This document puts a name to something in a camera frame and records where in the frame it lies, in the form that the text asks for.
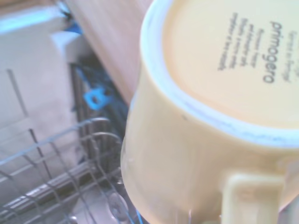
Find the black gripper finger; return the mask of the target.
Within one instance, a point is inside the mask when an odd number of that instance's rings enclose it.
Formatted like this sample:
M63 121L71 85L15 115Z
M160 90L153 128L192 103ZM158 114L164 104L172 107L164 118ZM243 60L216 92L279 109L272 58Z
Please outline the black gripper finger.
M279 213L279 224L299 224L299 197Z

